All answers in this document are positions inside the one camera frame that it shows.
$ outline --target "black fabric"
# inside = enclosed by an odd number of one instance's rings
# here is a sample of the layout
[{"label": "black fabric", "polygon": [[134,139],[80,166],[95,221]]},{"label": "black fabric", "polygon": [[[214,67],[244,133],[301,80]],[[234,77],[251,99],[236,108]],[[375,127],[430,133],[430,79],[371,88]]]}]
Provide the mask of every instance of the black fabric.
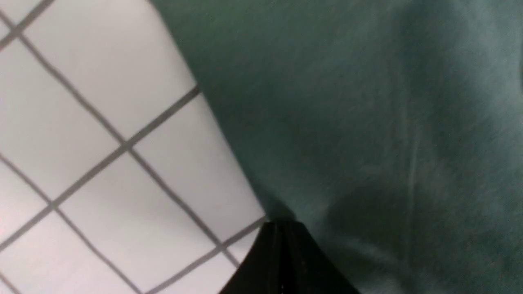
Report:
[{"label": "black fabric", "polygon": [[156,0],[259,200],[363,293],[522,293],[521,0]]}]

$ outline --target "clothing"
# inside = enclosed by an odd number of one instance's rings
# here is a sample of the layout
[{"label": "clothing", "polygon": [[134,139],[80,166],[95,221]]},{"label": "clothing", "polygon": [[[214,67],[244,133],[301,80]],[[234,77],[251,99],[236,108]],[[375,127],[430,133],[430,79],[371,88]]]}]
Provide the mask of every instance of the clothing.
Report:
[{"label": "clothing", "polygon": [[523,1],[154,3],[267,213],[363,293],[521,293]]}]

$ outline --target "grout line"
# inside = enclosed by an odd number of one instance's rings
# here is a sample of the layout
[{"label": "grout line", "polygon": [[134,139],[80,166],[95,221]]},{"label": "grout line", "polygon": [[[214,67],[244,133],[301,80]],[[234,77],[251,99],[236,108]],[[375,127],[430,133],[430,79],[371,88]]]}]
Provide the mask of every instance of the grout line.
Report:
[{"label": "grout line", "polygon": [[204,264],[205,262],[209,261],[210,259],[212,259],[216,255],[218,255],[220,253],[220,251],[222,251],[220,249],[221,247],[228,247],[228,246],[232,245],[233,243],[239,241],[243,237],[247,236],[249,233],[251,233],[254,230],[256,230],[257,228],[261,227],[261,225],[266,220],[267,220],[267,217],[262,217],[262,218],[256,220],[255,222],[253,222],[252,224],[250,224],[250,225],[246,226],[245,228],[241,229],[239,232],[237,232],[232,237],[227,239],[225,242],[223,242],[222,244],[220,244],[219,246],[217,246],[216,248],[211,250],[209,253],[205,254],[204,256],[200,257],[199,259],[197,259],[193,263],[189,264],[184,269],[182,269],[181,271],[179,271],[175,275],[173,275],[171,278],[168,278],[167,280],[162,282],[160,285],[158,285],[158,286],[154,287],[153,289],[147,291],[145,294],[157,294],[158,292],[162,291],[163,289],[165,289],[165,288],[169,287],[170,285],[176,283],[177,281],[179,281],[183,277],[187,276],[190,272],[192,272],[193,270],[198,268],[200,265]]},{"label": "grout line", "polygon": [[9,238],[2,242],[2,244],[0,244],[0,252],[2,252],[5,248],[9,247],[9,245],[11,245],[23,234],[25,234],[32,227],[34,227],[39,221],[41,221],[44,217],[51,213],[51,211],[53,211],[53,208],[51,206],[46,206],[44,209],[38,212],[32,219],[26,222],[20,229],[18,229],[14,234],[12,234]]},{"label": "grout line", "polygon": [[186,95],[184,95],[181,99],[179,99],[174,104],[172,104],[166,111],[164,111],[162,114],[160,114],[158,117],[156,117],[153,121],[148,123],[144,128],[142,128],[140,131],[138,131],[136,134],[134,134],[129,140],[127,140],[121,146],[116,148],[116,150],[114,150],[111,154],[109,154],[106,158],[104,158],[96,166],[91,168],[85,175],[83,175],[80,179],[78,179],[71,187],[69,187],[60,196],[58,196],[58,198],[54,201],[56,206],[59,206],[60,204],[64,203],[64,201],[66,201],[69,197],[71,197],[71,195],[73,195],[78,189],[80,189],[80,187],[82,187],[86,182],[88,182],[93,177],[95,177],[99,172],[101,172],[104,168],[106,168],[109,164],[111,164],[113,161],[115,161],[118,157],[120,157],[126,151],[131,150],[134,145],[136,145],[140,140],[145,138],[145,136],[147,136],[149,133],[151,133],[157,127],[159,127],[163,122],[165,122],[167,119],[169,119],[171,116],[173,116],[184,105],[186,105],[193,98],[195,98],[199,93],[200,92],[197,87],[193,88]]},{"label": "grout line", "polygon": [[3,162],[7,167],[15,173],[19,178],[21,178],[24,183],[29,185],[31,189],[36,192],[36,194],[42,198],[43,201],[45,201],[48,205],[51,204],[51,200],[47,195],[35,184],[33,181],[29,179],[19,168],[17,168],[10,160],[8,160],[3,154],[0,153],[0,162]]},{"label": "grout line", "polygon": [[9,45],[16,37],[23,32],[33,21],[39,17],[42,12],[44,12],[52,3],[54,0],[43,0],[38,5],[36,5],[31,12],[28,13],[27,16],[17,25],[15,25],[9,18],[0,11],[0,20],[2,20],[6,26],[10,29],[10,32],[0,40],[0,51],[4,49],[7,45]]},{"label": "grout line", "polygon": [[178,282],[183,277],[187,276],[190,272],[192,272],[193,270],[197,269],[200,265],[206,263],[207,261],[209,261],[213,257],[217,256],[219,253],[220,253],[220,249],[218,247],[214,248],[209,253],[207,253],[206,255],[204,255],[202,257],[200,257],[199,259],[197,259],[193,263],[189,264],[184,269],[179,271],[176,275],[172,276],[171,278],[168,278],[167,280],[165,280],[160,285],[158,285],[158,286],[154,287],[153,289],[147,291],[145,294],[156,294],[156,293],[162,291],[163,289],[169,287],[170,285]]},{"label": "grout line", "polygon": [[42,65],[42,67],[54,77],[71,95],[73,95],[76,102],[78,102],[88,113],[96,118],[96,120],[118,141],[123,144],[125,139],[120,133],[114,128],[103,115],[96,110],[87,100],[80,94],[80,92],[69,82],[62,73],[60,73],[51,63],[49,63],[42,54],[36,49],[36,47],[27,39],[23,34],[19,34],[18,38],[26,46],[26,48],[33,54],[36,60]]},{"label": "grout line", "polygon": [[133,149],[129,150],[131,156],[138,162],[138,164],[149,174],[151,178],[160,186],[167,196],[174,201],[180,208],[192,219],[192,221],[203,231],[203,233],[216,245],[218,246],[227,259],[234,265],[238,266],[239,263],[236,258],[227,250],[227,248],[220,247],[220,239],[212,232],[212,230],[204,223],[204,221],[194,212],[194,210],[183,201],[176,193],[169,188],[165,181],[154,171],[154,169],[147,163],[139,154]]},{"label": "grout line", "polygon": [[232,237],[225,240],[225,242],[223,242],[223,246],[229,247],[232,244],[238,242],[243,237],[249,235],[250,233],[254,232],[254,230],[261,227],[266,221],[267,221],[267,217],[259,218],[257,221],[253,222],[252,224],[250,224],[250,225],[246,226],[245,228],[243,228],[242,230],[240,230],[240,232],[237,232]]},{"label": "grout line", "polygon": [[103,255],[94,245],[87,239],[87,237],[80,231],[80,229],[73,224],[73,222],[58,208],[55,208],[57,214],[64,220],[64,222],[76,233],[76,235],[84,242],[84,244],[93,252],[103,263],[105,263],[112,271],[122,279],[127,286],[129,286],[136,294],[141,294],[142,291],[131,282],[131,280],[122,273],[122,271],[114,265],[105,255]]},{"label": "grout line", "polygon": [[0,273],[0,281],[2,281],[13,294],[21,294],[20,290],[18,290],[2,273]]},{"label": "grout line", "polygon": [[0,153],[0,162],[3,162],[7,165],[7,167],[14,172],[17,176],[19,176],[27,185],[33,189],[40,198],[42,198],[48,206],[46,209],[49,209],[49,212],[43,214],[41,218],[38,218],[35,220],[30,226],[28,226],[23,232],[20,231],[20,234],[16,236],[15,239],[13,239],[9,244],[7,244],[5,247],[0,248],[0,252],[3,248],[8,247],[10,244],[12,244],[15,240],[20,238],[24,233],[29,231],[32,227],[34,227],[38,222],[40,222],[45,216],[47,216],[51,211],[55,211],[62,220],[73,230],[74,233],[84,242],[84,244],[93,252],[103,263],[105,263],[109,268],[112,269],[115,274],[117,274],[136,294],[141,294],[141,291],[138,289],[138,287],[131,282],[131,280],[126,277],[107,257],[105,257],[97,248],[95,248],[91,242],[86,238],[86,236],[80,231],[80,229],[73,224],[73,222],[57,207],[56,203],[51,201],[50,198],[33,182],[29,179],[28,176],[26,176],[19,168],[17,168],[11,161],[9,161],[7,158],[5,158]]},{"label": "grout line", "polygon": [[164,112],[162,112],[159,116],[157,116],[153,121],[149,122],[143,129],[138,131],[135,135],[133,135],[127,143],[131,146],[134,146],[138,143],[138,141],[142,140],[145,136],[147,136],[149,133],[151,133],[154,129],[159,127],[161,124],[163,124],[167,119],[169,119],[171,116],[173,116],[175,113],[177,113],[180,109],[182,109],[184,106],[186,106],[189,102],[191,102],[196,96],[200,94],[200,88],[198,86],[195,86],[192,88],[187,94],[182,96],[180,99],[178,99],[174,104],[169,106]]}]

